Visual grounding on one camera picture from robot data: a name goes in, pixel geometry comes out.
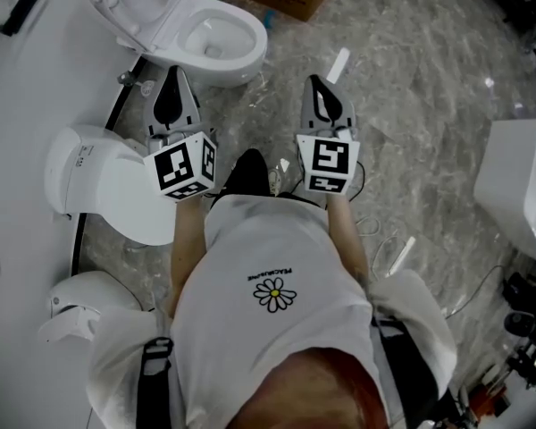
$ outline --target toilet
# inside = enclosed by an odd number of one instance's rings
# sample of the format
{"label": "toilet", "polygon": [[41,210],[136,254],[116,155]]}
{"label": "toilet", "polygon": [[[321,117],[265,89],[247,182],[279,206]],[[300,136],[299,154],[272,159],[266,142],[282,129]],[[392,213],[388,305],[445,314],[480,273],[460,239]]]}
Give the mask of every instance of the toilet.
{"label": "toilet", "polygon": [[252,80],[266,53],[264,25],[218,0],[86,0],[123,46],[195,81],[232,88]]}
{"label": "toilet", "polygon": [[536,259],[536,119],[492,123],[474,198],[516,248]]}
{"label": "toilet", "polygon": [[138,243],[172,243],[176,204],[155,193],[140,152],[109,130],[63,129],[46,159],[45,189],[57,213],[96,213]]}

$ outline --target fiducial marker cube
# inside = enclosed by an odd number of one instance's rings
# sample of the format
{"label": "fiducial marker cube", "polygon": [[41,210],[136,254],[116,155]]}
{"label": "fiducial marker cube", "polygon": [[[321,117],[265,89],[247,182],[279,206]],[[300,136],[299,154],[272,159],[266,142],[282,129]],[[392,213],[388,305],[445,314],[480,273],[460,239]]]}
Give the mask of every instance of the fiducial marker cube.
{"label": "fiducial marker cube", "polygon": [[345,194],[356,176],[359,141],[297,135],[304,166],[304,188]]}
{"label": "fiducial marker cube", "polygon": [[199,132],[145,157],[155,191],[175,201],[214,188],[216,146]]}

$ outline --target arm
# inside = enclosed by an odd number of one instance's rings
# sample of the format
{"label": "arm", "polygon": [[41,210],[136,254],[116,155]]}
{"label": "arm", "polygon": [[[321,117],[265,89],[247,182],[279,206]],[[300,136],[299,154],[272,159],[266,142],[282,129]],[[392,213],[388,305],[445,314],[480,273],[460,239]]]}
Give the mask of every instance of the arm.
{"label": "arm", "polygon": [[185,283],[205,254],[205,216],[201,207],[201,197],[194,196],[177,204],[177,218],[171,252],[173,295],[169,305],[171,318],[174,317]]}
{"label": "arm", "polygon": [[341,263],[364,286],[369,282],[369,270],[364,246],[346,196],[328,194],[330,237],[339,253]]}

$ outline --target person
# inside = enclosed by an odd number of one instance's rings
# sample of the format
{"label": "person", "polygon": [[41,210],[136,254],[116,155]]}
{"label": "person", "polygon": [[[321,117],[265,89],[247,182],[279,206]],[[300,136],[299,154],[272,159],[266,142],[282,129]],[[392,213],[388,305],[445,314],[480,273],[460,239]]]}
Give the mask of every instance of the person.
{"label": "person", "polygon": [[[426,360],[440,397],[456,363],[452,336],[431,295],[420,294],[428,291],[418,276],[406,277],[410,289],[391,280],[389,295],[376,293],[378,306],[398,306],[389,316],[399,310],[411,319],[415,337],[427,326],[420,343],[432,347]],[[172,325],[164,332],[174,344],[171,393],[181,396],[172,404],[172,413],[182,408],[176,425],[384,429],[401,413],[372,339],[369,265],[345,196],[328,195],[327,212],[291,194],[273,197],[266,163],[249,149],[206,217],[199,197],[177,205],[171,284]],[[407,310],[414,290],[419,307]],[[138,374],[138,366],[125,366],[135,374],[124,379],[115,358],[156,335],[132,320],[115,316],[94,340],[88,395],[108,427],[131,424],[134,410],[122,415],[129,404],[116,388],[134,388]],[[139,332],[141,340],[125,345],[115,340],[119,332]]]}

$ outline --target white t-shirt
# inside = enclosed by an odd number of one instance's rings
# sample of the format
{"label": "white t-shirt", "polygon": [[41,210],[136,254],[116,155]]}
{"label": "white t-shirt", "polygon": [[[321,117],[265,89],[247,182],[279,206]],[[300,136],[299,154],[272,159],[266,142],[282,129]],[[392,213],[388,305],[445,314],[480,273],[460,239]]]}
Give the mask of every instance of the white t-shirt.
{"label": "white t-shirt", "polygon": [[181,293],[172,338],[190,429],[223,428],[287,356],[334,348],[381,393],[372,307],[342,266],[326,213],[283,198],[226,196]]}

